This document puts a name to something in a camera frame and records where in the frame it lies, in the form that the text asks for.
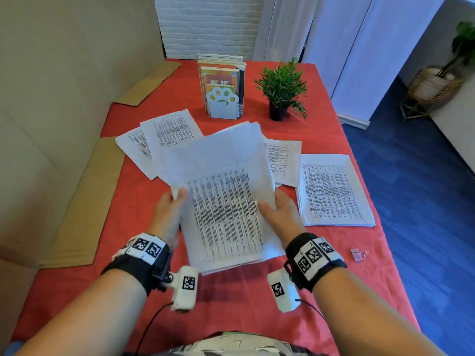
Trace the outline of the person's left hand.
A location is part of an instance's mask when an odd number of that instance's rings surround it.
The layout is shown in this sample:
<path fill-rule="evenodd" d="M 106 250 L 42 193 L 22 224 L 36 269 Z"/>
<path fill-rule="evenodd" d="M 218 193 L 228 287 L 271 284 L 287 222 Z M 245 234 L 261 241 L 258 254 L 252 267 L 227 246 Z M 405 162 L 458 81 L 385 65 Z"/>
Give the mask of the person's left hand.
<path fill-rule="evenodd" d="M 173 199 L 171 191 L 166 191 L 161 195 L 145 232 L 163 240 L 171 251 L 175 251 L 179 245 L 180 228 L 180 218 L 177 219 L 172 215 L 171 203 Z"/>

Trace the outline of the thick stack of printed papers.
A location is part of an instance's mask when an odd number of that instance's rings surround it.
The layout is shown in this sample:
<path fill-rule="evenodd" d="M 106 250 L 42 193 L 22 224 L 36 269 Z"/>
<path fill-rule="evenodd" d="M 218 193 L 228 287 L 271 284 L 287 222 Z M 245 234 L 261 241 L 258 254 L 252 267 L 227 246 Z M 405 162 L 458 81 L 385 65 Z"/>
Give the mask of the thick stack of printed papers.
<path fill-rule="evenodd" d="M 164 151 L 174 198 L 187 198 L 180 226 L 190 266 L 202 275 L 284 255 L 258 211 L 272 208 L 275 185 L 261 127 L 244 122 Z"/>

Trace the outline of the person's right forearm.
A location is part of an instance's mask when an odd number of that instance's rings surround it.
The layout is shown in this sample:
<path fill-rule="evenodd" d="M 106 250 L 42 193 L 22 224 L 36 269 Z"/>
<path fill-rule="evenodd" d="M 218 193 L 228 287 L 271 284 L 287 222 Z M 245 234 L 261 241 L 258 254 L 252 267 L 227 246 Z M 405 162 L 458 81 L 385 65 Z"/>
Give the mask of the person's right forearm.
<path fill-rule="evenodd" d="M 346 268 L 312 293 L 340 356 L 448 356 Z"/>

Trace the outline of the person's left forearm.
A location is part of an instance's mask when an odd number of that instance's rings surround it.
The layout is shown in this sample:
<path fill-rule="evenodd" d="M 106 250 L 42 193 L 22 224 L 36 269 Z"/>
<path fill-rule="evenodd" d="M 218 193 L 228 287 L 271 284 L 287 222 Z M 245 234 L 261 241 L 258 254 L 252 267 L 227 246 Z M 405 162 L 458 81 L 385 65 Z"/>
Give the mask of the person's left forearm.
<path fill-rule="evenodd" d="M 27 341 L 15 356 L 121 356 L 147 300 L 142 284 L 113 269 Z"/>

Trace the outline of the printed paper sheet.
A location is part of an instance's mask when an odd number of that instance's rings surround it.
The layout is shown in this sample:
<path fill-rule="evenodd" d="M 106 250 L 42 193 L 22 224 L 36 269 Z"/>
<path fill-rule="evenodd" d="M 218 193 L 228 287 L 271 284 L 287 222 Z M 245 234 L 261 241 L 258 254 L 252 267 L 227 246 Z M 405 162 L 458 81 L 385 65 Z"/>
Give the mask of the printed paper sheet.
<path fill-rule="evenodd" d="M 299 187 L 301 179 L 301 141 L 283 141 L 263 137 L 266 154 L 276 187 Z"/>
<path fill-rule="evenodd" d="M 157 167 L 152 160 L 150 149 L 140 126 L 116 137 L 115 142 L 149 180 L 158 177 Z"/>
<path fill-rule="evenodd" d="M 140 123 L 157 177 L 169 183 L 164 161 L 165 149 L 204 137 L 190 112 L 185 109 Z"/>

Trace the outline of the red tablecloth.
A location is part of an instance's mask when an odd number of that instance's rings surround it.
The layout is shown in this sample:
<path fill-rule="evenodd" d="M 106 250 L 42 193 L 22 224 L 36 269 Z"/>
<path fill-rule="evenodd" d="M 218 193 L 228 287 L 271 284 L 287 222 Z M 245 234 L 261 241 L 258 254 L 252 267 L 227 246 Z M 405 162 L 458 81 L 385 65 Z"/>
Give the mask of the red tablecloth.
<path fill-rule="evenodd" d="M 268 101 L 256 89 L 253 80 L 260 77 L 263 67 L 276 65 L 271 62 L 247 64 L 247 99 L 243 119 L 259 122 L 268 138 L 301 140 L 304 154 L 349 155 L 362 181 L 351 147 L 315 65 L 300 66 L 302 78 L 307 81 L 307 96 L 304 97 L 307 119 L 294 115 L 282 122 L 269 119 Z M 112 104 L 101 137 L 119 136 L 139 126 L 141 121 L 183 109 L 190 111 L 204 135 L 232 124 L 207 116 L 200 95 L 197 63 L 183 61 L 177 71 L 140 106 Z M 74 268 L 40 270 L 33 281 L 12 339 L 30 339 L 85 290 L 120 247 L 119 242 L 127 241 L 146 226 L 155 202 L 167 189 L 169 187 L 161 180 L 148 180 L 126 157 L 94 263 Z M 375 227 L 316 226 L 310 227 L 309 231 L 329 240 L 348 262 L 351 271 L 419 329 L 376 208 L 372 201 L 369 204 L 375 216 Z M 356 263 L 350 252 L 352 248 L 366 250 L 369 256 L 363 262 Z M 337 355 L 328 327 L 309 306 L 299 306 L 287 314 L 278 310 L 266 278 L 269 272 L 281 268 L 283 263 L 283 257 L 274 258 L 200 277 L 195 309 L 183 315 L 164 310 L 151 325 L 141 350 L 161 351 L 166 347 L 198 341 L 217 331 L 239 330 L 289 341 L 315 352 Z"/>

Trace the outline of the wide cardboard flap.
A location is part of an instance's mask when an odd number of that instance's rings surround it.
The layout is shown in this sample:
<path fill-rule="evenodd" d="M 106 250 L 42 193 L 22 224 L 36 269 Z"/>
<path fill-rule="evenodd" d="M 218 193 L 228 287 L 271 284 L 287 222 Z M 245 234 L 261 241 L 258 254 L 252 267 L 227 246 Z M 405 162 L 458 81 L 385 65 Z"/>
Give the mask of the wide cardboard flap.
<path fill-rule="evenodd" d="M 101 137 L 41 269 L 91 265 L 125 159 L 114 137 Z"/>

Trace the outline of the narrow cardboard strip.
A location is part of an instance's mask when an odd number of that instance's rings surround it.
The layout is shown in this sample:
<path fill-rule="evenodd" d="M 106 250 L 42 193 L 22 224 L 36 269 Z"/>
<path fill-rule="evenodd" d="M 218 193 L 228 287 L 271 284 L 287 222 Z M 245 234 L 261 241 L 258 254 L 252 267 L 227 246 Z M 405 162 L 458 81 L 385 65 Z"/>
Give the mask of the narrow cardboard strip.
<path fill-rule="evenodd" d="M 156 90 L 179 67 L 180 62 L 165 61 L 139 80 L 134 86 L 118 97 L 114 103 L 138 107 L 154 90 Z"/>

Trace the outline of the small green potted plant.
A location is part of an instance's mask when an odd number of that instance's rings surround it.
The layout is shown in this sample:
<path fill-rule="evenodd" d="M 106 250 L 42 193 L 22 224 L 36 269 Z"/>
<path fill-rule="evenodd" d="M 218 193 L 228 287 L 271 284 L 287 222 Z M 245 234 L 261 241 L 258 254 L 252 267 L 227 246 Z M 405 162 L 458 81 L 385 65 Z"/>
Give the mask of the small green potted plant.
<path fill-rule="evenodd" d="M 275 69 L 264 67 L 260 78 L 254 79 L 256 88 L 268 99 L 269 117 L 273 121 L 283 121 L 288 111 L 307 119 L 306 108 L 301 101 L 306 96 L 307 83 L 302 80 L 303 72 L 298 65 L 298 59 L 292 58 Z"/>

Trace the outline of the row of books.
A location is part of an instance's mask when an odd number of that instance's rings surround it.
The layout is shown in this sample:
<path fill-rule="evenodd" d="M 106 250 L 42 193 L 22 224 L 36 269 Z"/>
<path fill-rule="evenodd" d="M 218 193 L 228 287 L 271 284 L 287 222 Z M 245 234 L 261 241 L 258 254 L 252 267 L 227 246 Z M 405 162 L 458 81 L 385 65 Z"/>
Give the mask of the row of books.
<path fill-rule="evenodd" d="M 205 111 L 207 84 L 232 85 L 238 95 L 239 118 L 244 114 L 246 62 L 242 56 L 221 54 L 197 54 L 199 84 Z"/>

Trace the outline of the person's patterned clothing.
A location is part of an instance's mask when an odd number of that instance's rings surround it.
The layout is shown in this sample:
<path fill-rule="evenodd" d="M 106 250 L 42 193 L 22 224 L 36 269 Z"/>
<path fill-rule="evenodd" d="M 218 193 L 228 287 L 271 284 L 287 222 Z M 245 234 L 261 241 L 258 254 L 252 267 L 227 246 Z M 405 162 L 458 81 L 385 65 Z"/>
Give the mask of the person's patterned clothing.
<path fill-rule="evenodd" d="M 207 338 L 161 352 L 122 356 L 329 356 L 286 341 L 238 331 L 217 332 Z"/>

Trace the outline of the wooden plant stand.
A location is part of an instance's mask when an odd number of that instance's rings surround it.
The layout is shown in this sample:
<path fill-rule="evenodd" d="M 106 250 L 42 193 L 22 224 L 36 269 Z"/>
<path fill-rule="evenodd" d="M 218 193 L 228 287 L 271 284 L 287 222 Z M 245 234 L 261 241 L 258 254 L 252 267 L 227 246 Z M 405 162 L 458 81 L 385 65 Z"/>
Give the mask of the wooden plant stand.
<path fill-rule="evenodd" d="M 403 120 L 428 118 L 434 103 L 414 99 L 410 95 L 404 96 L 399 102 L 399 108 Z"/>

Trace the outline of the white folding screen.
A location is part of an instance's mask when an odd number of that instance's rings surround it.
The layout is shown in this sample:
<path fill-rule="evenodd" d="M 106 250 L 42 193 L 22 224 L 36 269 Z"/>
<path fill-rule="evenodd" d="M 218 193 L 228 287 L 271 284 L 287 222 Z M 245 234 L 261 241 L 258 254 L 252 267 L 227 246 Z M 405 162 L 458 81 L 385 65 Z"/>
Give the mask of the white folding screen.
<path fill-rule="evenodd" d="M 341 123 L 365 130 L 445 0 L 259 0 L 253 61 L 315 65 Z"/>

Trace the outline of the wicker basket planter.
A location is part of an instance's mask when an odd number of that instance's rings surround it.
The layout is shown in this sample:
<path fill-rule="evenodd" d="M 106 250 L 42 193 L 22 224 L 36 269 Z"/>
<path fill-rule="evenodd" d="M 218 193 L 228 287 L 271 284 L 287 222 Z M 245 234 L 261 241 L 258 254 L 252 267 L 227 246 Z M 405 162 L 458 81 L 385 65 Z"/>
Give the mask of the wicker basket planter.
<path fill-rule="evenodd" d="M 441 67 L 428 66 L 419 70 L 407 87 L 407 95 L 425 104 L 442 104 L 451 100 L 461 89 L 464 79 L 458 73 L 438 76 Z"/>

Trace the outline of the tall green houseplant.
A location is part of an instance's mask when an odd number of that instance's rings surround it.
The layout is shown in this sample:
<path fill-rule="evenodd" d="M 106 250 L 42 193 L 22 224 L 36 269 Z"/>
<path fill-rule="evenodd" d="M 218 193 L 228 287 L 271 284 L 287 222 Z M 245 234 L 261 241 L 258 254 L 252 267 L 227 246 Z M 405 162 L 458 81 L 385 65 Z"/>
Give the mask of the tall green houseplant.
<path fill-rule="evenodd" d="M 475 66 L 475 22 L 460 21 L 456 28 L 456 36 L 452 40 L 452 57 L 449 62 L 436 74 L 444 78 L 447 72 L 456 64 Z"/>

